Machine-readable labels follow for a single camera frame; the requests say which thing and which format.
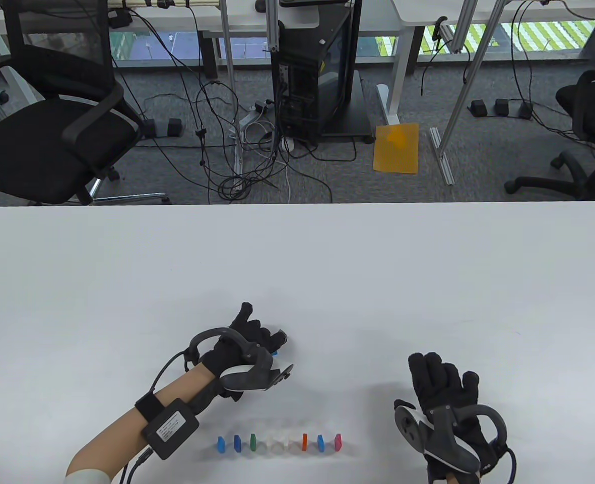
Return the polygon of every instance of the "black wrist strap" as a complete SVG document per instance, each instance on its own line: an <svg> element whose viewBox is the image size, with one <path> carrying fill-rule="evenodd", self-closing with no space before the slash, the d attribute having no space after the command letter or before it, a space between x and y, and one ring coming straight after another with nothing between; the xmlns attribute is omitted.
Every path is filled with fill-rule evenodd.
<svg viewBox="0 0 595 484"><path fill-rule="evenodd" d="M134 404L136 410L138 410L147 422L151 422L154 420L158 415L165 410L165 407L161 403L161 401L155 396L154 393L148 392L143 395L137 402Z"/></svg>

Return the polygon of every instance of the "black glove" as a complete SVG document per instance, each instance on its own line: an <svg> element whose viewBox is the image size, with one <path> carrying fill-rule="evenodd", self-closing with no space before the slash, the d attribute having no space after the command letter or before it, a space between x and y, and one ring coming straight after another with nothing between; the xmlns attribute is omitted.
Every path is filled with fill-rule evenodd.
<svg viewBox="0 0 595 484"><path fill-rule="evenodd" d="M458 376L458 370L448 362L442 362L436 353L413 353L409 358L410 371L416 396L419 399L420 409L425 413L430 422L433 415L430 410L442 405L455 408L474 405L479 398L479 375L474 372L463 373L463 381ZM481 424L477 417L463 420L454 429L454 435L470 445L481 461L481 475L487 474L497 465L507 449L493 449L483 436ZM425 456L428 462L428 475L430 480L445 479L452 473L447 465Z"/></svg>
<svg viewBox="0 0 595 484"><path fill-rule="evenodd" d="M261 327L259 320L248 320L252 313L252 304L243 302L239 314L232 321L230 327L251 343L257 343L267 349L269 353L279 350L286 343L286 333L279 331L273 335L270 334L268 329ZM248 364L241 357L239 345L230 338L223 336L219 338L213 350L208 351L201 357L201 362L217 378L228 368Z"/></svg>

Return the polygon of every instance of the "white sleeve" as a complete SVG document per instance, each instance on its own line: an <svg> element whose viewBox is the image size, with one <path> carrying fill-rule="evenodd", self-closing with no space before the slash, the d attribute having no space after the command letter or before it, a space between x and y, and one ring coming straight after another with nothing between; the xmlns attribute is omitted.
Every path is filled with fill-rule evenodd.
<svg viewBox="0 0 595 484"><path fill-rule="evenodd" d="M111 484L111 479L101 470L83 469L67 475L64 484Z"/></svg>

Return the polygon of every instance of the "gray carpet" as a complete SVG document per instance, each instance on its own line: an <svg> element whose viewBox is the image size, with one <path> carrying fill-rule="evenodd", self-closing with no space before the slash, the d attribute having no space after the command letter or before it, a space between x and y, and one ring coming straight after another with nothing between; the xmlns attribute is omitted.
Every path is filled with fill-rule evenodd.
<svg viewBox="0 0 595 484"><path fill-rule="evenodd" d="M555 92L559 87L574 83L585 69L581 64L560 63L535 65L533 69L533 101L558 109ZM519 69L522 85L527 90L527 71ZM517 175L562 177L549 167L549 161L561 150L572 148L580 156L586 170L595 167L595 161L587 148L579 147L557 134L551 134L535 122L519 119L484 118L475 119L465 111L461 116L450 148L447 152L454 172L456 185L445 186L436 164L431 143L427 136L431 126L444 129L452 107L461 89L463 67L437 65L425 74L424 96L420 96L422 69L408 78L404 87L399 115L403 122L420 124L420 170L418 175L377 173L372 169L373 146L357 143L357 159L352 162L316 161L310 156L291 162L295 168L327 182L336 203L373 202L436 202L436 201L531 201L568 200L566 196L535 189L522 189L509 196L503 191L503 183ZM369 115L373 125L384 124L376 83L388 81L391 69L373 67L360 69L362 86L368 102ZM178 73L129 73L127 83L139 100L147 115L168 118L180 117L187 126L182 138L160 139L161 145L197 145L194 136L194 120L186 101L173 96L147 99L155 94L173 93L184 95ZM197 92L196 79L185 76L192 99ZM218 86L208 88L210 96L220 96L230 101L228 92ZM256 99L271 97L269 71L238 71L237 93L243 106L250 106ZM473 97L479 97L486 104L493 104L497 97L518 97L512 69L509 65L486 65L477 76ZM231 106L214 99L215 109L224 117L230 117ZM569 129L568 117L558 115L540 106L537 111L542 119L553 127ZM210 115L205 102L199 103L199 112L207 127L208 145L221 145L222 134L219 125ZM251 138L260 136L261 130L251 131ZM207 177L199 165L200 152L196 149L169 148L165 150L172 163L186 177L199 184L205 184ZM231 148L226 153L231 159ZM211 167L219 173L228 173L223 150L209 148ZM323 159L350 159L353 147L350 143L323 145L316 155ZM260 161L253 152L246 153L246 167ZM173 203L207 203L207 190L182 179L161 153L153 148L134 148L118 162L122 180L117 184L106 182L101 195L133 194L142 192L168 192ZM328 193L318 182L289 171L291 203L326 203ZM286 203L288 187L285 173L272 179L272 187L257 184L243 203ZM212 203L223 203L216 194L210 195ZM23 205L25 202L0 194L0 205Z"/></svg>

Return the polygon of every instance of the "label sticker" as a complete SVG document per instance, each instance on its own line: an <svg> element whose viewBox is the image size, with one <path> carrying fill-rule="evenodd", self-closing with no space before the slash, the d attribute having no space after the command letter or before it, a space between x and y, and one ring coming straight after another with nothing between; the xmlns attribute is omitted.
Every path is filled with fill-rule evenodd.
<svg viewBox="0 0 595 484"><path fill-rule="evenodd" d="M184 423L185 419L183 418L183 415L181 415L180 412L175 412L172 417L168 418L168 420L156 431L156 433L163 442L167 442Z"/></svg>

